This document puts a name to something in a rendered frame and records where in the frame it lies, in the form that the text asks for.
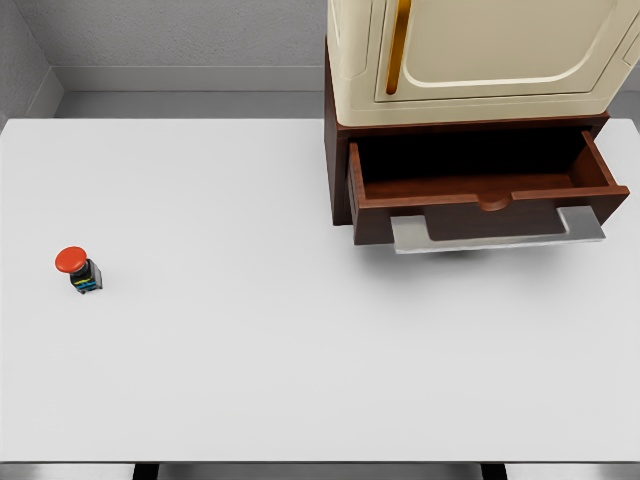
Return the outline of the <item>brown wooden drawer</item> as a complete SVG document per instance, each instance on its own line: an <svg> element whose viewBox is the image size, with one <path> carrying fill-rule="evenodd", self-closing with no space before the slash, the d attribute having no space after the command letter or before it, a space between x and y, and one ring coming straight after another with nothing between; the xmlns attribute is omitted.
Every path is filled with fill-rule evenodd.
<svg viewBox="0 0 640 480"><path fill-rule="evenodd" d="M557 208L604 223L629 194L582 128L358 139L348 190L357 245L392 243L392 218L416 215L436 241L557 234Z"/></svg>

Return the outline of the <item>red button black switch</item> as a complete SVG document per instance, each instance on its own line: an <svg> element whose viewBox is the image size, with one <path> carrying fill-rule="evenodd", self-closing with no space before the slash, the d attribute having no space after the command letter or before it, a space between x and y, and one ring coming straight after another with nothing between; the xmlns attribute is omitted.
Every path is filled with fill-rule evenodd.
<svg viewBox="0 0 640 480"><path fill-rule="evenodd" d="M56 255L55 267L58 271L69 275L72 286L81 294L103 288L99 267L79 246L69 246L62 249Z"/></svg>

